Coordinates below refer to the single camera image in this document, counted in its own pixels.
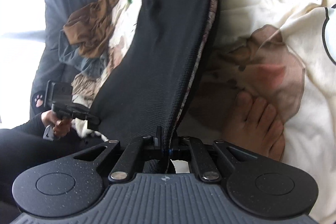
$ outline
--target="human hand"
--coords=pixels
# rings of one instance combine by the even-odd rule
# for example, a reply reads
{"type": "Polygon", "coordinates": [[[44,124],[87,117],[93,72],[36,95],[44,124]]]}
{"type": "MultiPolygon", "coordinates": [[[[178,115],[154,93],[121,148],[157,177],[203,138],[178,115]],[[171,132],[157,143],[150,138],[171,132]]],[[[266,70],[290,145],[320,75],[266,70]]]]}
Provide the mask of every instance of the human hand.
{"type": "Polygon", "coordinates": [[[64,137],[71,128],[72,119],[58,119],[56,113],[48,110],[41,114],[41,120],[45,127],[48,125],[53,126],[53,132],[56,137],[64,137]]]}

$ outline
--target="metal rivet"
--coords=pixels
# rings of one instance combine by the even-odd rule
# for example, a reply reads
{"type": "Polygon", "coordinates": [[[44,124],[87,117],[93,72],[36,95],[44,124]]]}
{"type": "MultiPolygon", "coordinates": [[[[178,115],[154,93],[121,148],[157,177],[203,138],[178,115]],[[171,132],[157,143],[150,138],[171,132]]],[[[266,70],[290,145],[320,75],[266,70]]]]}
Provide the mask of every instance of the metal rivet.
{"type": "Polygon", "coordinates": [[[205,172],[202,178],[205,180],[216,180],[219,178],[219,175],[217,172],[210,171],[210,172],[205,172]]]}
{"type": "Polygon", "coordinates": [[[122,171],[113,172],[111,178],[115,180],[122,180],[127,178],[127,173],[122,171]]]}

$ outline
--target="dark gray cushion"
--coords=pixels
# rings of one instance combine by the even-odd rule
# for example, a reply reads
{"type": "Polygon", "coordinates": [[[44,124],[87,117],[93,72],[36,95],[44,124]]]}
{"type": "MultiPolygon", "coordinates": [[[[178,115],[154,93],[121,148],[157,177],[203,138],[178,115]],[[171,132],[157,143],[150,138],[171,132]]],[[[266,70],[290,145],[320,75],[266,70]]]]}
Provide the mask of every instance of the dark gray cushion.
{"type": "MultiPolygon", "coordinates": [[[[79,73],[58,60],[59,32],[74,11],[98,0],[45,0],[45,50],[31,88],[31,96],[45,90],[48,80],[71,83],[79,73]]],[[[36,113],[30,108],[30,117],[36,113]]]]}

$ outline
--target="gray plastic base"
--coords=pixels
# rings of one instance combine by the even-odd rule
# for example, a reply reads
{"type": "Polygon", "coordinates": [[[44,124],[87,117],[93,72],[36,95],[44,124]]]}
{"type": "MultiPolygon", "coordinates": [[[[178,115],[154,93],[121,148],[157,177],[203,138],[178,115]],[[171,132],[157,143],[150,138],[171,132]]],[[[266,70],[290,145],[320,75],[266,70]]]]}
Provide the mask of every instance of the gray plastic base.
{"type": "Polygon", "coordinates": [[[137,174],[124,184],[113,184],[92,208],[76,216],[40,219],[20,215],[12,224],[122,224],[122,223],[302,223],[315,224],[307,215],[266,220],[234,206],[221,187],[196,180],[194,174],[137,174]]]}

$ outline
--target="toe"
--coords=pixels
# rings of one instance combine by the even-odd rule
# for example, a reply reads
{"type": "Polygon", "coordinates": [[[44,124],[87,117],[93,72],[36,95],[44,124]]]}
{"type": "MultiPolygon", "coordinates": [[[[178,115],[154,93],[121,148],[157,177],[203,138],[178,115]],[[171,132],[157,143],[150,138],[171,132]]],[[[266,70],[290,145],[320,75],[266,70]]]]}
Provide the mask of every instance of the toe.
{"type": "Polygon", "coordinates": [[[271,149],[271,147],[282,135],[283,130],[284,130],[284,124],[280,120],[279,116],[277,116],[276,119],[273,121],[272,125],[270,126],[263,140],[263,143],[267,147],[267,149],[271,149]]]}
{"type": "Polygon", "coordinates": [[[248,92],[239,92],[235,106],[232,110],[232,118],[237,122],[245,122],[252,107],[252,96],[248,92]]]}
{"type": "Polygon", "coordinates": [[[269,151],[269,158],[273,160],[281,160],[282,154],[285,149],[285,137],[283,134],[280,135],[279,139],[274,143],[271,150],[269,151]]]}
{"type": "Polygon", "coordinates": [[[258,97],[252,105],[247,121],[249,123],[255,123],[257,125],[258,122],[260,121],[260,118],[266,106],[267,106],[267,101],[262,97],[258,97]]]}
{"type": "Polygon", "coordinates": [[[258,129],[260,129],[261,131],[267,132],[269,127],[273,123],[276,115],[277,115],[277,110],[275,109],[273,105],[269,104],[265,108],[260,118],[260,121],[258,123],[258,129]]]}

